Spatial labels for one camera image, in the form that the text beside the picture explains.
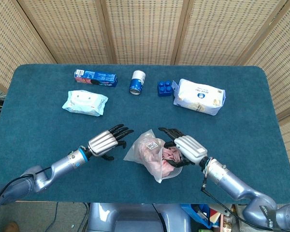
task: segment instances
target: blue toy block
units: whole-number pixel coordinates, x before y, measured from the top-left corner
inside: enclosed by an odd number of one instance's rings
[[[172,94],[173,94],[173,89],[171,87],[170,81],[158,82],[158,96],[159,97],[171,96]]]

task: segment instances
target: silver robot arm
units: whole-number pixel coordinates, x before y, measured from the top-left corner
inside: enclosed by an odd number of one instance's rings
[[[267,230],[290,231],[290,204],[278,209],[275,201],[244,183],[216,159],[207,157],[207,150],[195,139],[184,135],[177,129],[159,128],[165,132],[172,142],[165,147],[176,146],[184,155],[183,160],[199,165],[206,179],[209,178],[234,200],[249,199],[250,202],[243,211],[244,219],[250,225]],[[188,165],[189,162],[181,161],[179,166]],[[205,193],[206,179],[203,182],[202,191]]]
[[[0,205],[19,200],[31,192],[48,189],[57,179],[87,163],[91,157],[113,160],[114,157],[109,157],[106,153],[116,146],[125,148],[126,142],[120,141],[120,139],[132,132],[133,130],[119,124],[100,133],[88,142],[87,148],[80,146],[76,151],[53,163],[50,167],[52,172],[50,178],[45,172],[49,168],[43,169],[41,166],[34,166],[27,169],[21,176],[28,177],[14,181],[0,194]]]

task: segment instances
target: table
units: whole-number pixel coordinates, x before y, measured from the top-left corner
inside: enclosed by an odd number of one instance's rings
[[[95,86],[75,82],[76,69],[116,73],[118,85]],[[141,95],[129,93],[134,70],[146,73]],[[216,116],[173,105],[173,97],[158,97],[157,82],[185,78],[226,90],[226,101]],[[100,93],[109,98],[100,117],[74,114],[61,107],[69,90]],[[47,191],[27,200],[212,203],[200,192],[203,174],[186,166],[180,175],[161,184],[144,166],[124,161],[138,136],[158,127],[177,128],[191,135],[239,178],[270,195],[290,202],[290,165],[271,95],[262,69],[253,66],[158,66],[30,64],[19,66],[0,116],[0,182],[20,176],[34,165],[50,166],[103,130],[124,123],[134,129],[127,148],[109,152],[114,161],[92,158],[58,180]],[[223,203],[234,201],[212,182],[208,191]]]

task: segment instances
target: blue can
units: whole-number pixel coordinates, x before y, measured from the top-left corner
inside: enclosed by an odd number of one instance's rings
[[[135,70],[133,72],[132,79],[130,82],[130,88],[129,88],[130,93],[134,95],[141,94],[143,90],[145,76],[146,76],[145,73],[141,70]]]

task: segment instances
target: floor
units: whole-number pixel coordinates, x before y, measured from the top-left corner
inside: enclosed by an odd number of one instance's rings
[[[55,218],[56,204],[56,202],[15,202],[2,206],[0,232],[9,221],[16,221],[21,232],[44,232]],[[58,203],[56,221],[48,232],[77,232],[79,228],[81,231],[86,212],[83,203]],[[198,225],[192,223],[192,232],[196,231]]]

